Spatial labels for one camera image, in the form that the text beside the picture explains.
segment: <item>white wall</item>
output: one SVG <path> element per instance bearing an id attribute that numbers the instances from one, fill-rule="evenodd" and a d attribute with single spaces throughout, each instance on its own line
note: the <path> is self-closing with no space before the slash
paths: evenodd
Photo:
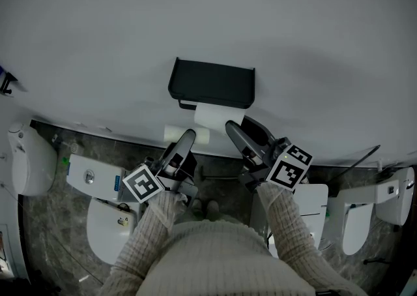
<path id="1" fill-rule="evenodd" d="M 255 67 L 248 115 L 316 164 L 377 144 L 370 160 L 413 161 L 416 1 L 0 0 L 0 63 L 43 118 L 151 144 L 193 125 L 167 91 L 176 56 Z M 217 134 L 196 149 L 237 155 Z"/>
<path id="2" fill-rule="evenodd" d="M 0 160 L 0 183 L 7 186 L 11 194 L 18 198 L 12 185 L 12 150 L 8 143 L 7 131 L 14 121 L 30 123 L 27 110 L 15 105 L 11 98 L 0 96 L 0 155 L 7 155 L 6 161 Z M 6 257 L 10 263 L 14 276 L 28 278 L 20 244 L 18 224 L 18 202 L 10 197 L 10 194 L 0 188 L 0 230 L 7 230 L 8 239 L 4 242 Z"/>

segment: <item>sticker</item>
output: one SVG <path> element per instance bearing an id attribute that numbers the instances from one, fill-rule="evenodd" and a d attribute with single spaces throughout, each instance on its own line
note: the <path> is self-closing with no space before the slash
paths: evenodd
<path id="1" fill-rule="evenodd" d="M 123 217 L 120 217 L 117 220 L 117 223 L 120 224 L 121 226 L 128 226 L 129 225 L 129 219 L 127 217 L 125 219 L 123 219 Z"/>
<path id="2" fill-rule="evenodd" d="M 120 175 L 116 175 L 116 179 L 115 179 L 115 192 L 119 191 L 120 188 Z"/>
<path id="3" fill-rule="evenodd" d="M 155 194 L 161 192 L 165 187 L 149 171 L 146 165 L 140 166 L 129 176 L 123 179 L 123 183 L 132 192 L 133 196 L 143 203 Z"/>
<path id="4" fill-rule="evenodd" d="M 301 150 L 299 147 L 293 145 L 290 149 L 288 149 L 288 153 L 293 156 L 294 158 L 298 159 L 304 165 L 309 165 L 313 156 L 309 155 L 304 150 Z"/>
<path id="5" fill-rule="evenodd" d="M 293 191 L 303 179 L 312 161 L 311 155 L 292 144 L 279 155 L 266 181 Z"/>

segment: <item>person's left arm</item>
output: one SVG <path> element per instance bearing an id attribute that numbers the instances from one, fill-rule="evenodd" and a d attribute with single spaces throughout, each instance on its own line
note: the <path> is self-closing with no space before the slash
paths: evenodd
<path id="1" fill-rule="evenodd" d="M 168 238 L 176 216 L 184 211 L 181 196 L 161 192 L 149 200 L 149 207 L 123 247 L 100 295 L 134 296 Z"/>

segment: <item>flush button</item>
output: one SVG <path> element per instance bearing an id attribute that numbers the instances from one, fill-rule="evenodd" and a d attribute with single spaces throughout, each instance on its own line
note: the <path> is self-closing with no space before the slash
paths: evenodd
<path id="1" fill-rule="evenodd" d="M 92 184 L 94 182 L 94 172 L 91 170 L 85 171 L 84 181 L 86 184 Z"/>

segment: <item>marble floor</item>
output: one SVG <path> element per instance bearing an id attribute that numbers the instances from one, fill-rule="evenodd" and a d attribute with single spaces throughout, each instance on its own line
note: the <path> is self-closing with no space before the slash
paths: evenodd
<path id="1" fill-rule="evenodd" d="M 134 169 L 146 156 L 159 158 L 163 149 L 146 147 L 120 141 L 98 138 L 70 130 L 36 123 L 36 129 L 46 140 L 58 134 L 66 143 L 81 143 L 84 156 L 109 164 Z M 23 226 L 27 256 L 31 271 L 40 271 L 43 279 L 52 286 L 61 288 L 60 295 L 96 295 L 102 282 L 108 277 L 110 266 L 98 259 L 87 241 L 86 222 L 90 197 L 66 183 L 70 149 L 63 144 L 58 150 L 58 165 L 50 191 L 41 197 L 26 197 L 23 201 Z M 203 166 L 205 175 L 237 175 L 241 160 L 195 155 L 198 166 Z M 340 168 L 312 167 L 308 178 L 311 183 L 326 183 L 343 171 Z M 375 178 L 375 170 L 355 169 L 334 181 L 332 191 L 339 188 L 363 186 Z M 220 210 L 245 224 L 249 223 L 252 196 L 237 180 L 204 180 L 198 172 L 195 183 L 198 196 L 208 202 L 218 201 Z M 364 259 L 383 257 L 388 261 L 395 256 L 401 229 L 381 222 L 373 215 L 371 232 L 364 247 L 353 256 L 345 256 L 337 245 L 323 239 L 320 245 L 324 258 L 345 278 L 361 286 L 370 295 L 376 295 L 388 269 L 381 263 L 363 264 Z"/>

